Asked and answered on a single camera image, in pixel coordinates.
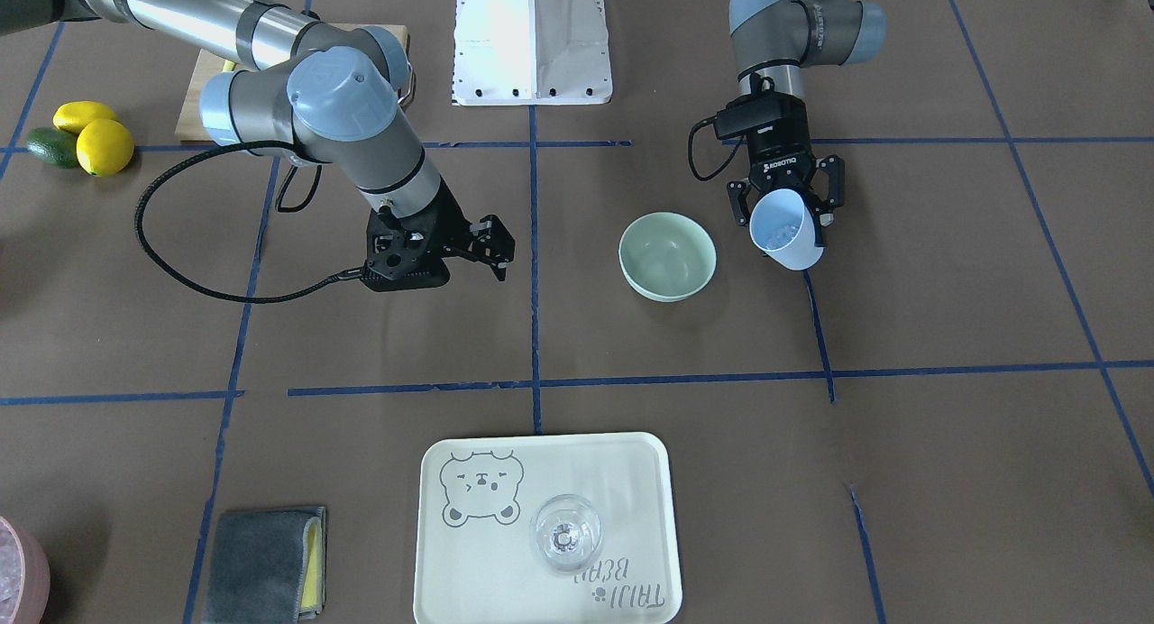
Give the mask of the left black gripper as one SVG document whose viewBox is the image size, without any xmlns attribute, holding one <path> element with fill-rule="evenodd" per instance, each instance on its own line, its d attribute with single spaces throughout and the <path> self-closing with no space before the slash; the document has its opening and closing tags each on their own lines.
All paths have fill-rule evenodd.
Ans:
<svg viewBox="0 0 1154 624">
<path fill-rule="evenodd" d="M 807 191 L 807 210 L 814 224 L 814 245 L 824 249 L 825 226 L 845 204 L 845 164 L 841 157 L 829 155 L 815 160 L 811 129 L 804 102 L 785 93 L 754 96 L 754 130 L 745 131 L 749 179 L 730 180 L 727 197 L 739 226 L 745 228 L 754 206 L 779 188 Z M 817 193 L 817 176 L 824 176 L 826 194 Z"/>
</svg>

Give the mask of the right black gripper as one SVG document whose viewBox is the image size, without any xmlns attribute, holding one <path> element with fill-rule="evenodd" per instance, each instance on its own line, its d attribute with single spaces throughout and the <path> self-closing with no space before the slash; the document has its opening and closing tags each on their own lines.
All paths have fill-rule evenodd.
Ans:
<svg viewBox="0 0 1154 624">
<path fill-rule="evenodd" d="M 370 212 L 364 281 L 449 281 L 444 257 L 490 266 L 496 280 L 505 281 L 516 239 L 496 215 L 471 225 L 451 191 L 437 191 L 430 205 L 407 217 L 388 206 Z"/>
</svg>

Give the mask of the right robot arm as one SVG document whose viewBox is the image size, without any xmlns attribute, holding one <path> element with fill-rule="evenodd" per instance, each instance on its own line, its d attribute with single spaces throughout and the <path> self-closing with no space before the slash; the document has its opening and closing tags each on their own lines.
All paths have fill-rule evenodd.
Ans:
<svg viewBox="0 0 1154 624">
<path fill-rule="evenodd" d="M 217 74 L 198 115 L 218 155 L 334 165 L 370 204 L 362 266 L 340 275 L 370 290 L 449 280 L 445 258 L 490 266 L 499 281 L 516 243 L 495 215 L 463 215 L 400 110 L 409 57 L 379 27 L 345 30 L 269 0 L 3 0 L 3 33 L 105 18 L 188 42 L 239 72 Z"/>
</svg>

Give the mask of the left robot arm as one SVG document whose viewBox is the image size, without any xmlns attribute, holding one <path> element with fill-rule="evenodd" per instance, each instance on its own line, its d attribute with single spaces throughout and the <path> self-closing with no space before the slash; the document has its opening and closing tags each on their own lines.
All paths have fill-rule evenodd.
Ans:
<svg viewBox="0 0 1154 624">
<path fill-rule="evenodd" d="M 814 243 L 844 205 L 845 170 L 835 155 L 814 155 L 801 72 L 869 61 L 881 51 L 887 18 L 857 0 L 730 0 L 729 35 L 739 97 L 714 116 L 718 140 L 741 140 L 749 170 L 727 194 L 735 221 L 750 228 L 749 194 L 766 200 L 790 189 L 815 223 Z"/>
</svg>

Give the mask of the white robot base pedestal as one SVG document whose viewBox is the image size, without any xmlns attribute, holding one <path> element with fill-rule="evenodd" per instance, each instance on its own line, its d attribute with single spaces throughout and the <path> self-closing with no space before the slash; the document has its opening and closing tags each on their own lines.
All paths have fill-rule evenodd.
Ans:
<svg viewBox="0 0 1154 624">
<path fill-rule="evenodd" d="M 456 0 L 457 106 L 595 106 L 614 93 L 605 0 Z"/>
</svg>

